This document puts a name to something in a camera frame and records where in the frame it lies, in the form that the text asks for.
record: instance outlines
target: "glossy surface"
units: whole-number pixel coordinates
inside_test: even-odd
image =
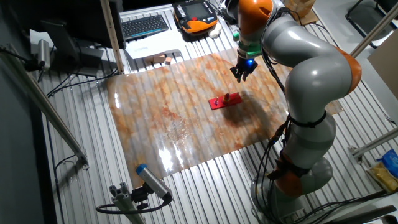
[[[134,187],[146,163],[158,177],[176,173],[271,137],[285,121],[283,93],[259,66],[237,83],[236,49],[108,80],[108,100]],[[275,65],[282,82],[290,68]],[[239,92],[243,102],[212,111],[208,100]],[[339,104],[328,106],[335,114]]]

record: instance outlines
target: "wooden block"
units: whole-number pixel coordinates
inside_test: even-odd
[[[316,21],[318,21],[318,17],[317,15],[315,15],[315,13],[313,13],[312,10],[306,16],[301,18],[301,23],[303,24],[303,26]]]
[[[166,57],[164,55],[154,56],[154,63],[164,63]]]
[[[144,61],[147,62],[147,63],[154,62],[154,56],[151,55],[151,56],[148,56],[148,57],[144,57]]]
[[[171,63],[172,63],[172,58],[167,57],[166,58],[166,65],[171,65]]]

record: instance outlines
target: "red block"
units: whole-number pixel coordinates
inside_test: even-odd
[[[218,109],[218,108],[224,108],[224,107],[227,107],[227,106],[231,106],[231,105],[235,105],[235,104],[238,104],[238,103],[242,103],[242,98],[239,95],[239,93],[229,94],[229,101],[226,102],[226,103],[223,103],[223,98],[224,97],[228,97],[226,95],[218,97],[218,98],[210,99],[209,100],[209,104],[210,104],[211,109],[215,110],[215,109]]]

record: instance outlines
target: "monitor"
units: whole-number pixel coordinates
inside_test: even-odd
[[[96,74],[104,51],[82,47],[76,40],[112,47],[100,0],[12,0],[9,4],[22,28],[49,33],[57,48],[50,69]],[[109,6],[119,48],[125,49],[116,2],[110,1]]]

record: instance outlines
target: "metal rod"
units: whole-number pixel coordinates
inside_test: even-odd
[[[62,121],[55,108],[51,105],[49,99],[43,93],[39,87],[36,79],[29,75],[25,68],[22,66],[20,61],[12,55],[1,52],[0,58],[4,61],[8,68],[13,72],[15,77],[20,81],[28,95],[33,99],[35,104],[40,108],[47,119],[52,123],[54,128],[61,135],[63,140],[68,144],[70,149],[76,154],[76,156],[82,161],[83,164],[87,164],[87,156],[77,143],[75,137],[69,131],[68,127]]]
[[[383,134],[382,136],[378,137],[377,139],[371,141],[370,143],[366,144],[365,146],[361,147],[360,149],[355,150],[353,153],[354,158],[358,158],[362,156],[365,152],[370,151],[371,149],[378,147],[379,145],[385,143],[386,141],[393,139],[398,136],[398,128],[394,128],[393,130]]]
[[[398,15],[398,3],[381,19],[371,32],[355,47],[350,55],[356,58],[372,40]]]

